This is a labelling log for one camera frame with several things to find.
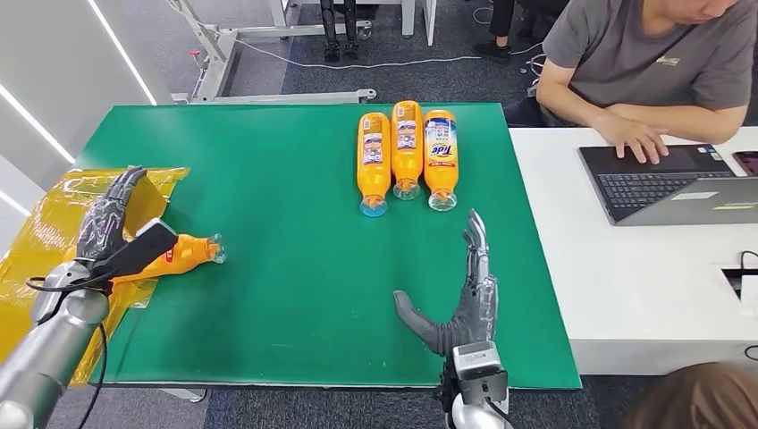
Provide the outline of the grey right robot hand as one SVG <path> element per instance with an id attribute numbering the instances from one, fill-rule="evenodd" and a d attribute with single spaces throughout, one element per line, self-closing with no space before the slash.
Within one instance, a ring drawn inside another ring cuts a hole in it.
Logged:
<path id="1" fill-rule="evenodd" d="M 490 272 L 490 252 L 484 221 L 471 208 L 462 236 L 467 243 L 466 276 L 451 319 L 434 323 L 419 312 L 403 290 L 393 292 L 400 320 L 433 353 L 447 357 L 455 347 L 491 341 L 498 315 L 498 282 Z"/>

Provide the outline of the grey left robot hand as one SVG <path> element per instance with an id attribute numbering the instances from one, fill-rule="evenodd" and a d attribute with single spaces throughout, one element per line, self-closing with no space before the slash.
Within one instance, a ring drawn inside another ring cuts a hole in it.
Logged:
<path id="1" fill-rule="evenodd" d="M 123 227 L 131 193 L 147 170 L 130 167 L 120 173 L 85 213 L 76 245 L 76 258 L 106 260 L 125 245 Z"/>

